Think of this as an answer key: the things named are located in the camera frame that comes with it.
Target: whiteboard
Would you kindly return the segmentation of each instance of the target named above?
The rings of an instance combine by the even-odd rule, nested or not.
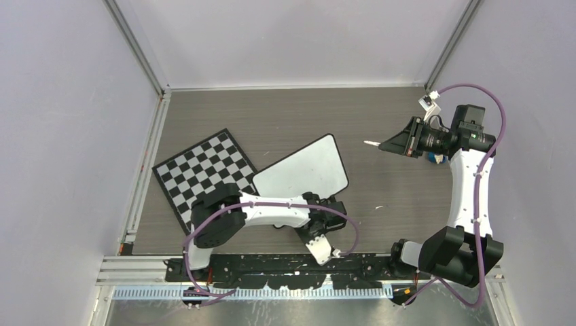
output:
[[[264,197],[313,192],[324,199],[348,187],[348,176],[334,135],[326,134],[258,172],[252,182]]]

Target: black and white checkerboard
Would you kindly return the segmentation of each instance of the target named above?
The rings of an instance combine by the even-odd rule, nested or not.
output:
[[[190,205],[199,195],[209,193],[218,183],[235,183],[254,194],[254,165],[224,129],[153,167],[166,198],[184,232],[190,233]]]

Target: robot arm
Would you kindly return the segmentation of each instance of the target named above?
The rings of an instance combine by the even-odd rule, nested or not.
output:
[[[215,211],[231,204],[242,202],[273,202],[285,204],[313,204],[327,206],[346,214],[342,202],[334,197],[320,201],[317,195],[305,193],[294,198],[263,198],[240,192],[234,184],[218,187],[204,198],[192,205],[192,224],[198,227]],[[346,226],[346,220],[330,213],[318,210],[276,206],[245,206],[229,211],[208,224],[201,233],[191,241],[188,252],[190,270],[205,268],[210,263],[210,256],[215,247],[223,245],[243,227],[253,225],[274,225],[293,227],[302,242],[314,256],[319,265],[326,264],[332,257],[339,257],[340,251],[334,249],[325,234]]]
[[[484,108],[460,105],[449,131],[432,128],[420,117],[393,138],[378,144],[383,151],[417,158],[424,151],[448,156],[452,171],[452,203],[446,227],[420,244],[406,239],[391,250],[390,271],[406,277],[416,270],[456,283],[475,287],[479,282],[476,250],[482,250],[486,273],[503,254],[503,244],[492,239],[488,220],[488,177],[494,163],[489,158],[480,182],[480,236],[482,248],[475,247],[474,182],[475,174],[495,137],[483,133]],[[463,244],[470,250],[462,250]]]

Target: purple cable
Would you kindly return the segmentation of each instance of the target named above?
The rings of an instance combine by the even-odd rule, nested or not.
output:
[[[451,287],[445,280],[443,280],[442,278],[434,278],[433,280],[426,283],[424,287],[419,289],[412,297],[406,300],[405,305],[408,305],[410,302],[412,302],[418,294],[424,291],[429,285],[434,283],[436,280],[442,282],[442,284],[444,284],[458,300],[460,300],[465,306],[470,307],[472,309],[479,308],[484,303],[484,296],[486,295],[486,272],[484,270],[484,258],[482,257],[482,239],[480,238],[480,223],[478,222],[478,219],[480,218],[480,180],[482,179],[482,171],[484,170],[484,165],[486,165],[486,162],[492,156],[492,154],[496,150],[496,147],[498,147],[498,145],[502,141],[502,138],[504,137],[504,133],[506,131],[506,112],[504,112],[504,106],[502,106],[502,102],[500,102],[500,100],[491,91],[476,84],[454,84],[442,88],[441,90],[438,91],[438,94],[442,94],[453,88],[459,88],[459,87],[470,87],[484,92],[486,95],[492,98],[492,100],[494,100],[496,106],[500,110],[500,117],[501,117],[500,132],[498,133],[498,137],[496,138],[494,145],[492,145],[492,147],[488,150],[488,153],[486,153],[486,155],[482,158],[482,161],[480,161],[478,169],[476,170],[476,179],[474,181],[474,219],[475,219],[474,238],[476,242],[476,256],[478,258],[478,275],[480,278],[479,281],[480,289],[478,291],[478,299],[476,299],[476,302],[471,304],[470,302],[466,301],[461,295],[459,295],[458,292],[456,292],[456,290],[454,290],[454,288]]]
[[[299,209],[317,209],[320,211],[327,211],[328,213],[332,213],[332,214],[340,216],[341,218],[350,222],[350,224],[352,224],[352,226],[354,227],[354,231],[356,231],[356,238],[354,239],[354,244],[352,245],[350,250],[346,251],[345,253],[342,253],[341,255],[348,255],[349,253],[352,253],[356,249],[356,246],[358,245],[358,242],[360,240],[360,231],[359,231],[359,227],[358,227],[358,224],[356,223],[356,221],[354,221],[350,217],[346,216],[345,214],[342,214],[341,212],[336,211],[336,210],[331,209],[331,208],[328,208],[328,207],[324,207],[324,206],[320,206],[320,205],[308,205],[308,204],[291,204],[289,202],[242,202],[239,204],[232,204],[230,206],[226,206],[226,207],[219,209],[218,211],[214,212],[205,221],[203,221],[197,228],[195,228],[194,231],[190,235],[188,235],[184,239],[182,245],[184,246],[184,248],[188,248],[188,245],[190,244],[191,241],[193,241],[193,239],[198,235],[198,233],[200,233],[200,231],[202,231],[206,227],[206,225],[208,225],[210,222],[212,222],[216,217],[218,217],[218,216],[220,216],[220,215],[222,215],[228,211],[231,211],[232,209],[239,209],[241,207],[247,207],[247,206],[286,207],[288,209],[290,209],[291,207],[295,207],[295,208],[299,208]],[[186,250],[184,250],[184,263],[185,264],[188,263],[188,252]],[[208,292],[208,291],[204,290],[196,282],[196,279],[194,279],[194,276],[192,275],[192,272],[190,271],[189,268],[186,268],[186,273],[188,274],[188,278],[192,281],[192,283],[194,284],[196,291],[198,293],[203,294],[203,295],[209,295],[211,297],[216,297],[216,299],[205,302],[205,303],[201,304],[201,306],[209,306],[211,304],[215,304],[215,303],[219,302],[220,300],[222,300],[224,297],[232,295],[236,292],[235,289],[231,290],[229,292],[226,292],[224,294],[216,294],[216,293]]]

